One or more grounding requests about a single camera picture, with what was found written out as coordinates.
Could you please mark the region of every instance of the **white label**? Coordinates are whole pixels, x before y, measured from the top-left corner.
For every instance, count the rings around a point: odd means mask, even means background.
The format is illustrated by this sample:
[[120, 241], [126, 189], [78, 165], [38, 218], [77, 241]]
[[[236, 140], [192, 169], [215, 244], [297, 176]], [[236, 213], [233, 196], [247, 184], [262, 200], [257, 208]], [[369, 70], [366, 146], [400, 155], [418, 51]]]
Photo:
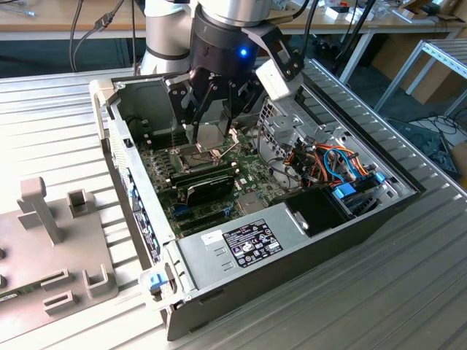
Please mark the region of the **white label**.
[[274, 248], [277, 247], [277, 246], [279, 246], [279, 244], [277, 243], [277, 241], [276, 241], [276, 243], [269, 244], [269, 248], [270, 248], [270, 249], [274, 249]]
[[216, 230], [212, 231], [210, 233], [206, 233], [205, 235], [201, 236], [201, 239], [204, 242], [205, 246], [208, 246], [214, 242], [222, 241], [222, 231], [221, 230]]
[[13, 294], [5, 295], [4, 297], [0, 297], [0, 303], [2, 301], [8, 300], [8, 299], [16, 298], [17, 296], [18, 296], [18, 294], [13, 293]]

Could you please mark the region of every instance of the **open computer chassis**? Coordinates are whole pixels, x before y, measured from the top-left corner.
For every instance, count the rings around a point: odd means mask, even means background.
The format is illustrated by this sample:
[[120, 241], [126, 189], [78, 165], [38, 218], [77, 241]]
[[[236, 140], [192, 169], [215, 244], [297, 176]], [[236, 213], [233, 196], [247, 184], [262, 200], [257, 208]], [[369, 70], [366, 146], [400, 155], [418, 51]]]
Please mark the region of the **open computer chassis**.
[[[161, 77], [99, 88], [115, 186], [124, 189], [120, 201], [145, 269], [140, 283], [170, 341], [362, 243], [424, 191], [306, 76], [294, 98], [266, 98], [211, 149], [187, 144], [173, 127]], [[312, 113], [310, 98], [331, 120]], [[215, 125], [221, 109], [214, 104], [203, 122]], [[329, 147], [352, 151], [323, 155]], [[341, 177], [312, 171], [308, 152]], [[320, 181], [323, 174], [331, 178]]]

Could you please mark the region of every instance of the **sticker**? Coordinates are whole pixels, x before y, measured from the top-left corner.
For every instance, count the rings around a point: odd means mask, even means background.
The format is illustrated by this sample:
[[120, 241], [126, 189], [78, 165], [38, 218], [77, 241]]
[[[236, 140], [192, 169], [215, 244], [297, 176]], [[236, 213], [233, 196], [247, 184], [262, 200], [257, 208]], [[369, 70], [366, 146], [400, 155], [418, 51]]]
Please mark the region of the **sticker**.
[[241, 268], [282, 251], [280, 243], [264, 219], [224, 233], [222, 236]]
[[205, 235], [201, 236], [201, 239], [203, 240], [205, 246], [208, 246], [214, 242], [222, 241], [222, 231], [216, 230], [210, 233], [206, 233]]

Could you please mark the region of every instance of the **gray plastic part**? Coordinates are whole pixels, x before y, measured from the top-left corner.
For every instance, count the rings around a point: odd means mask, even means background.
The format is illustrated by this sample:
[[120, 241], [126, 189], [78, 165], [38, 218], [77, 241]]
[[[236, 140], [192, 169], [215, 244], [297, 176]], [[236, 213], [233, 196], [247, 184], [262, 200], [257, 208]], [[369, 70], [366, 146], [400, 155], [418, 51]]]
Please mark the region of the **gray plastic part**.
[[44, 290], [49, 291], [73, 281], [73, 275], [71, 275], [70, 272], [64, 268], [63, 270], [52, 273], [49, 276], [43, 277], [41, 279], [47, 279], [46, 282], [41, 283], [41, 287]]
[[34, 207], [32, 206], [32, 204], [30, 203], [27, 203], [21, 199], [18, 199], [16, 201], [16, 203], [18, 203], [21, 211], [24, 213], [24, 214], [27, 214], [27, 213], [30, 213], [31, 211], [34, 211]]
[[53, 315], [74, 306], [76, 300], [74, 299], [72, 291], [67, 290], [61, 294], [44, 299], [42, 303], [44, 304], [44, 311], [49, 315]]
[[88, 297], [91, 299], [107, 293], [114, 285], [114, 279], [109, 277], [104, 264], [101, 265], [101, 276], [89, 277], [88, 272], [84, 270], [82, 272], [82, 278], [85, 282]]
[[21, 199], [32, 204], [47, 234], [52, 240], [52, 244], [58, 244], [63, 241], [63, 236], [57, 223], [53, 219], [52, 213], [50, 213], [49, 207], [44, 201], [46, 195], [47, 190], [42, 177], [21, 181]]
[[[118, 294], [94, 196], [88, 192], [84, 196], [88, 213], [76, 218], [73, 218], [65, 198], [47, 203], [46, 209], [63, 236], [63, 242], [55, 246], [51, 246], [44, 225], [24, 229], [18, 220], [22, 211], [0, 214], [0, 247], [7, 253], [6, 258], [0, 260], [0, 273], [6, 277], [1, 281], [0, 300], [15, 295], [16, 291], [22, 294], [0, 301], [0, 343]], [[102, 283], [102, 287], [98, 283], [95, 287], [93, 276], [102, 276], [102, 266], [109, 282]], [[92, 298], [88, 297], [82, 271], [91, 276]], [[73, 294], [73, 298], [69, 298], [73, 302], [63, 299], [62, 306], [50, 305], [50, 313], [44, 312], [47, 307], [44, 300], [67, 291]]]
[[42, 225], [42, 221], [35, 211], [18, 215], [18, 220], [20, 220], [21, 225], [24, 227], [25, 230], [30, 230], [32, 228], [36, 228], [37, 226]]
[[81, 217], [88, 213], [88, 202], [86, 201], [84, 190], [68, 192], [66, 194], [66, 201], [68, 202], [72, 217]]

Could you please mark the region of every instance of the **metal rack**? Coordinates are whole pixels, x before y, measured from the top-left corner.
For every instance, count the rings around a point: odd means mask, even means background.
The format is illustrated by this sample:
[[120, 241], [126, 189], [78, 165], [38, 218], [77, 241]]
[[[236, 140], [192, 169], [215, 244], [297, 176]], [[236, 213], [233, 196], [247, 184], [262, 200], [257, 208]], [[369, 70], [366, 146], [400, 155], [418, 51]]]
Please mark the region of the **metal rack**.
[[[429, 54], [431, 59], [407, 89], [406, 93], [408, 95], [412, 94], [420, 81], [437, 61], [443, 63], [445, 66], [467, 79], [467, 39], [421, 40], [374, 107], [376, 112], [378, 112], [389, 97], [394, 94], [407, 72], [413, 67], [415, 62], [417, 62], [422, 53]], [[466, 97], [467, 90], [459, 96], [450, 108], [448, 108], [445, 115], [450, 115]]]

